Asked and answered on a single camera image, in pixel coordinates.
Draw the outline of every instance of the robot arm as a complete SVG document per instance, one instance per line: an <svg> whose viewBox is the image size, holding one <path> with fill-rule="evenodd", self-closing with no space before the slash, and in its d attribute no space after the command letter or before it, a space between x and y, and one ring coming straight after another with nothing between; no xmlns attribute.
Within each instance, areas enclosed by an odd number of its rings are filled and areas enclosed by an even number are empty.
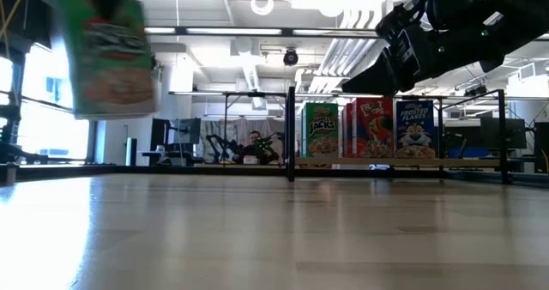
<svg viewBox="0 0 549 290"><path fill-rule="evenodd" d="M503 19L485 25L495 12ZM430 31L419 25L423 14ZM487 72L547 31L549 0L419 0L410 10L396 6L376 27L389 46L342 89L391 96L469 63L480 61Z"/></svg>

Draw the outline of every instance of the green cereal box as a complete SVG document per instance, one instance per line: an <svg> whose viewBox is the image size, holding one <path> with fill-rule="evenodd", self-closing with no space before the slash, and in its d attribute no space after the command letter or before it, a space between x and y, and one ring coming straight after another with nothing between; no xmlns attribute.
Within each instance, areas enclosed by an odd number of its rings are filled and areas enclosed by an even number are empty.
<svg viewBox="0 0 549 290"><path fill-rule="evenodd" d="M58 0L75 116L121 118L156 110L142 6L120 0L108 21L92 0Z"/></svg>
<svg viewBox="0 0 549 290"><path fill-rule="evenodd" d="M338 106L308 103L301 112L301 156L339 156Z"/></svg>

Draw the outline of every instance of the person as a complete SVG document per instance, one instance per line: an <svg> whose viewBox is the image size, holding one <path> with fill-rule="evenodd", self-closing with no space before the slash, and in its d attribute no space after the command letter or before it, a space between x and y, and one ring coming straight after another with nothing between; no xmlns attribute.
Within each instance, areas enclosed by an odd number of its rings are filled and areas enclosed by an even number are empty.
<svg viewBox="0 0 549 290"><path fill-rule="evenodd" d="M261 133L254 130L250 133L250 145L242 148L240 154L235 154L232 160L236 163L243 164L244 157L246 156L256 156L259 159L260 165L267 165L270 162L276 161L279 159L279 155L273 150L273 148L268 145L265 149L260 148L261 144Z"/></svg>

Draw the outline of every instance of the cereal box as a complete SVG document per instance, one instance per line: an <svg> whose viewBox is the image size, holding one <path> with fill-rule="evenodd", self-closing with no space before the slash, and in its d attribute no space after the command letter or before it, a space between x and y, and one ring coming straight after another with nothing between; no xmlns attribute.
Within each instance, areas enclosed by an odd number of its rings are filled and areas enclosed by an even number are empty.
<svg viewBox="0 0 549 290"><path fill-rule="evenodd" d="M345 152L343 151L343 142L344 142L344 135L345 135L345 124L343 122L343 117L345 116L345 109L341 110L340 111L340 116L339 116L339 124L338 126L340 126L340 128L338 129L338 146L340 148L340 157L345 157Z"/></svg>
<svg viewBox="0 0 549 290"><path fill-rule="evenodd" d="M432 100L396 103L397 158L435 158Z"/></svg>
<svg viewBox="0 0 549 290"><path fill-rule="evenodd" d="M343 157L353 157L353 104L346 104L342 111Z"/></svg>
<svg viewBox="0 0 549 290"><path fill-rule="evenodd" d="M353 154L359 158L393 156L393 100L358 98L353 102Z"/></svg>
<svg viewBox="0 0 549 290"><path fill-rule="evenodd" d="M308 103L301 112L301 156L338 157L337 104Z"/></svg>
<svg viewBox="0 0 549 290"><path fill-rule="evenodd" d="M110 20L91 0L58 0L78 118L154 112L151 51L141 4L120 0Z"/></svg>

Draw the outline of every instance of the laminate flooring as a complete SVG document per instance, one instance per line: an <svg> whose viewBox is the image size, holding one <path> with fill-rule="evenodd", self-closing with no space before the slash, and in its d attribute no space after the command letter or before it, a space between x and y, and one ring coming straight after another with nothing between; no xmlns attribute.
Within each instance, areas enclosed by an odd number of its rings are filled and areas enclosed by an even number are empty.
<svg viewBox="0 0 549 290"><path fill-rule="evenodd" d="M0 189L0 289L549 288L549 192L109 175Z"/></svg>

